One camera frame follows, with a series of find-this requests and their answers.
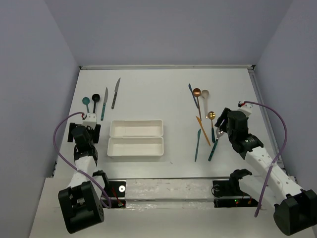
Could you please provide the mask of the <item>gold spoon blue handle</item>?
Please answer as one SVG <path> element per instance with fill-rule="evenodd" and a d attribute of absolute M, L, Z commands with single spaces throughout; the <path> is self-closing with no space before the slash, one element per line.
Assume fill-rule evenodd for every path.
<path fill-rule="evenodd" d="M 215 112 L 210 111 L 208 112 L 207 117 L 211 120 L 211 140 L 213 143 L 215 143 L 215 133 L 214 133 L 214 126 L 213 126 L 213 120 L 215 119 Z"/>

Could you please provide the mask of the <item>teal plastic spoon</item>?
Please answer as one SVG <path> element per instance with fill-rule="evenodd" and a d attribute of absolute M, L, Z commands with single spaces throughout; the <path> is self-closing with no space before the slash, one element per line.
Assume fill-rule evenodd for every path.
<path fill-rule="evenodd" d="M 89 110 L 90 99 L 88 97 L 84 97 L 82 99 L 82 103 L 86 106 L 87 113 L 89 113 L 90 112 L 90 110 Z"/>

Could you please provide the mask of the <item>black plastic spoon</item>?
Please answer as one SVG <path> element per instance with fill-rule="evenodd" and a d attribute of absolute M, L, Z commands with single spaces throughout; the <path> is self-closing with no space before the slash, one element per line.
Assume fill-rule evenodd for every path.
<path fill-rule="evenodd" d="M 97 102 L 100 101 L 100 95 L 99 94 L 93 94 L 92 95 L 92 100 L 94 102 L 94 107 L 93 107 L 93 113 L 96 113 L 96 107 L 97 107 Z"/>

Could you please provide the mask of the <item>beige plastic spoon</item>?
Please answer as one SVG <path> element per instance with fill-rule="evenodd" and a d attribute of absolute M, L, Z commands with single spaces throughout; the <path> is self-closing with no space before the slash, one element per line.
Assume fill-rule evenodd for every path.
<path fill-rule="evenodd" d="M 204 103 L 204 111 L 205 111 L 205 117 L 208 118 L 208 98 L 209 98 L 209 91 L 208 90 L 202 90 L 201 96 L 203 98 Z"/>

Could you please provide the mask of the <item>teal handled steel knife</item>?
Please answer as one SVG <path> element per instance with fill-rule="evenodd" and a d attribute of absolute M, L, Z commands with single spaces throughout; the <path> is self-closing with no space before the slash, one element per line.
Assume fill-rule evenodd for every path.
<path fill-rule="evenodd" d="M 104 115 L 105 115 L 105 111 L 106 111 L 107 99 L 108 99 L 108 88 L 106 88 L 105 94 L 104 94 L 104 101 L 103 101 L 103 107 L 102 107 L 102 113 L 101 113 L 101 121 L 104 120 Z"/>

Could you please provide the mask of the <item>copper metal spoon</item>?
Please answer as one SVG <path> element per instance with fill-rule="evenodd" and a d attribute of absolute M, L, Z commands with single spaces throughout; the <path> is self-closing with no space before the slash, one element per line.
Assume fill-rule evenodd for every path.
<path fill-rule="evenodd" d="M 193 90 L 193 95 L 194 95 L 194 97 L 197 99 L 199 117 L 200 117 L 200 119 L 202 119 L 202 117 L 201 117 L 200 103 L 199 103 L 199 97 L 201 96 L 201 90 L 200 90 L 199 88 L 195 88 L 195 89 Z"/>

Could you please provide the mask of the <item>blue plastic knife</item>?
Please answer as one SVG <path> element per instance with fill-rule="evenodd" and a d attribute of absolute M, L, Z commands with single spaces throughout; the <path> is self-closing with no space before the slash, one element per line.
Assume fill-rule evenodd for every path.
<path fill-rule="evenodd" d="M 189 90 L 190 90 L 190 92 L 191 92 L 191 94 L 192 94 L 192 97 L 193 97 L 193 100 L 194 100 L 194 102 L 195 102 L 196 108 L 198 109 L 198 103 L 197 103 L 197 101 L 196 101 L 196 97 L 194 96 L 193 89 L 192 89 L 190 83 L 188 84 L 188 87 L 189 87 Z"/>

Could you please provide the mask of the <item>dark handled steel knife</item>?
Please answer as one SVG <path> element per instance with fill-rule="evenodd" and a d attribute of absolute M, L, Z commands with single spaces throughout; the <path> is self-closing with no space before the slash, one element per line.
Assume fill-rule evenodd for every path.
<path fill-rule="evenodd" d="M 113 96 L 113 100 L 112 100 L 111 109 L 114 109 L 114 107 L 115 107 L 115 102 L 116 102 L 116 98 L 117 98 L 117 93 L 118 93 L 120 81 L 121 81 L 121 78 L 118 79 L 116 86 L 115 86 L 115 89 L 114 89 L 114 96 Z"/>

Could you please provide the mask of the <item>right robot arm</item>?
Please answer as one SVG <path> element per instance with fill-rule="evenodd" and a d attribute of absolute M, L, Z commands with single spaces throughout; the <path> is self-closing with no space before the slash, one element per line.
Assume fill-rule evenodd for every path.
<path fill-rule="evenodd" d="M 280 231 L 291 236 L 317 224 L 317 194 L 305 190 L 293 181 L 271 158 L 264 144 L 249 133 L 248 118 L 252 102 L 244 101 L 239 109 L 225 108 L 217 119 L 217 133 L 227 133 L 233 150 L 263 178 L 261 188 L 245 190 L 258 202 L 255 215 L 262 207 L 271 207 L 273 219 Z"/>

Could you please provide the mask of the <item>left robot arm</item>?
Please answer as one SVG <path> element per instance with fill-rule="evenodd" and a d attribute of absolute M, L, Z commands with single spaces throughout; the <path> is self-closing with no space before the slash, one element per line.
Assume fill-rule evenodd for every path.
<path fill-rule="evenodd" d="M 105 219 L 101 197 L 109 192 L 104 171 L 97 169 L 101 125 L 70 124 L 68 142 L 75 142 L 74 167 L 67 188 L 58 192 L 58 200 L 67 231 L 70 234 L 102 223 Z"/>

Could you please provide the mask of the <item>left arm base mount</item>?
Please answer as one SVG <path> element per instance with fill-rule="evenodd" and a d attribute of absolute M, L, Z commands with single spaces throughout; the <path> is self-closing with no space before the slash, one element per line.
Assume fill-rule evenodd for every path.
<path fill-rule="evenodd" d="M 111 200 L 112 209 L 123 209 L 126 207 L 126 180 L 110 180 L 109 185 L 105 187 L 105 192 Z"/>

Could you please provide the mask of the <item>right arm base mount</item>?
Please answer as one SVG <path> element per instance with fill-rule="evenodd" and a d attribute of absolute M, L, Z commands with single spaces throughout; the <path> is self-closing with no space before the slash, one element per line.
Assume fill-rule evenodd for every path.
<path fill-rule="evenodd" d="M 257 207 L 258 202 L 240 189 L 239 181 L 252 173 L 247 169 L 235 170 L 225 180 L 213 180 L 211 193 L 215 208 Z"/>

